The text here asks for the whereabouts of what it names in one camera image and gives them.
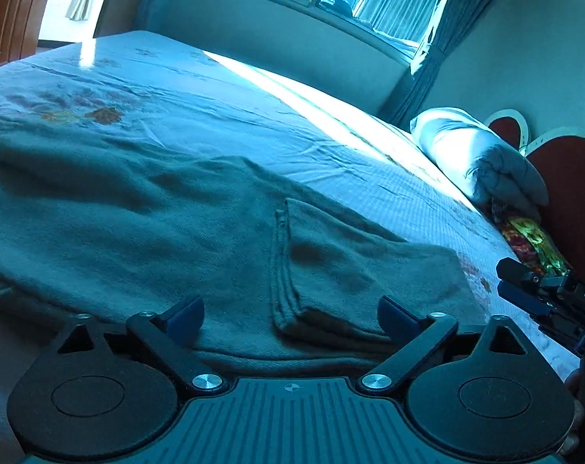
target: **bed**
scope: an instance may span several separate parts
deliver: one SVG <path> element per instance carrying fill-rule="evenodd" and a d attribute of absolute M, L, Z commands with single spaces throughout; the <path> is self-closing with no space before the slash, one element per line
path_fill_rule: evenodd
<path fill-rule="evenodd" d="M 452 248 L 488 316 L 512 317 L 561 377 L 578 367 L 575 356 L 498 297 L 496 263 L 515 255 L 493 225 L 407 133 L 322 92 L 135 31 L 1 67 L 0 114 L 192 156 L 249 158 L 408 241 Z M 0 463 L 19 459 L 4 407 L 39 350 L 12 327 L 0 319 Z"/>

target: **hand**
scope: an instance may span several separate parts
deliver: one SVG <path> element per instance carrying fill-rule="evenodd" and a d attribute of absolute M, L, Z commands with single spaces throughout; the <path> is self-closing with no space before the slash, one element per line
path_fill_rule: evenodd
<path fill-rule="evenodd" d="M 559 450 L 561 455 L 569 455 L 578 448 L 580 438 L 578 437 L 578 429 L 582 426 L 582 422 L 585 417 L 585 407 L 582 406 L 580 401 L 576 399 L 578 396 L 578 390 L 580 387 L 581 371 L 574 370 L 567 380 L 565 380 L 565 386 L 570 390 L 574 396 L 575 410 L 574 410 L 574 421 L 571 426 L 570 435 L 566 438 L 565 443 Z"/>

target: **heart-shaped headboard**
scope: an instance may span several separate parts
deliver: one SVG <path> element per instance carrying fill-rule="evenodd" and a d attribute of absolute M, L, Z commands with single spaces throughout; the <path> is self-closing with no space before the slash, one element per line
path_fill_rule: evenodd
<path fill-rule="evenodd" d="M 585 282 L 585 129 L 551 130 L 527 145 L 525 156 L 548 187 L 542 226 Z"/>
<path fill-rule="evenodd" d="M 529 143 L 529 126 L 517 110 L 508 109 L 492 113 L 483 125 L 491 128 L 516 150 L 522 151 Z"/>

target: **sunlight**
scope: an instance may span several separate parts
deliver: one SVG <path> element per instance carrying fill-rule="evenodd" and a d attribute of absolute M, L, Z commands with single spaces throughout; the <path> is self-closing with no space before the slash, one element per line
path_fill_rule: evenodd
<path fill-rule="evenodd" d="M 471 204 L 464 194 L 417 148 L 411 135 L 407 132 L 382 122 L 364 111 L 312 87 L 271 72 L 259 71 L 276 82 L 287 86 L 287 88 L 297 92 L 306 99 L 311 100 L 320 109 L 328 113 L 329 116 L 339 120 L 353 132 L 359 134 L 372 146 L 389 156 L 407 171 L 422 179 L 439 192 L 460 201 L 468 209 L 479 214 L 476 207 Z"/>
<path fill-rule="evenodd" d="M 205 54 L 278 97 L 335 141 L 383 162 L 389 162 L 385 157 L 388 156 L 434 189 L 479 214 L 464 194 L 417 148 L 410 134 L 290 78 L 209 52 Z"/>
<path fill-rule="evenodd" d="M 437 29 L 441 22 L 441 18 L 443 17 L 446 4 L 447 0 L 440 0 L 432 14 L 432 18 L 430 19 L 423 40 L 421 40 L 422 45 L 417 49 L 415 57 L 413 57 L 411 61 L 411 75 L 413 77 L 423 65 L 423 60 L 425 59 L 427 52 L 433 46 L 434 38 L 436 37 Z"/>
<path fill-rule="evenodd" d="M 272 79 L 261 74 L 261 70 L 253 68 L 251 66 L 242 64 L 233 59 L 222 57 L 220 55 L 211 54 L 211 52 L 205 52 L 208 57 L 216 60 L 222 66 L 228 68 L 233 73 L 240 77 L 249 80 L 255 86 L 260 87 L 263 91 L 272 94 L 281 101 L 285 102 L 293 110 L 305 117 L 309 122 L 318 127 L 322 132 L 327 134 L 330 138 L 334 139 L 338 143 L 345 145 L 346 147 L 360 151 L 372 158 L 387 162 L 378 151 L 374 150 L 370 145 L 364 143 L 359 138 L 350 133 L 350 131 L 343 125 L 339 120 L 333 118 L 329 114 L 325 113 L 320 108 L 317 108 L 312 103 L 308 102 L 303 97 L 291 92 L 278 82 L 274 82 Z"/>
<path fill-rule="evenodd" d="M 92 68 L 95 62 L 95 50 L 97 48 L 97 40 L 90 38 L 82 42 L 82 49 L 80 51 L 80 68 Z"/>

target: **circular pad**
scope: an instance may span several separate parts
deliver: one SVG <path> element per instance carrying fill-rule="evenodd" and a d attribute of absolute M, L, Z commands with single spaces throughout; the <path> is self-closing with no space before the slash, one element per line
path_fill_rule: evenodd
<path fill-rule="evenodd" d="M 465 459 L 509 462 L 553 452 L 570 430 L 573 397 L 549 366 L 536 370 L 518 359 L 526 356 L 496 356 L 472 355 L 417 377 L 406 400 L 411 420 Z"/>
<path fill-rule="evenodd" d="M 89 375 L 60 384 L 52 393 L 52 402 L 65 415 L 96 417 L 116 408 L 124 397 L 125 389 L 116 380 Z"/>
<path fill-rule="evenodd" d="M 60 356 L 25 375 L 7 415 L 28 453 L 98 461 L 130 453 L 168 427 L 177 393 L 163 373 L 114 356 Z"/>
<path fill-rule="evenodd" d="M 513 380 L 484 377 L 468 381 L 458 393 L 464 407 L 481 417 L 508 419 L 530 406 L 530 394 Z"/>

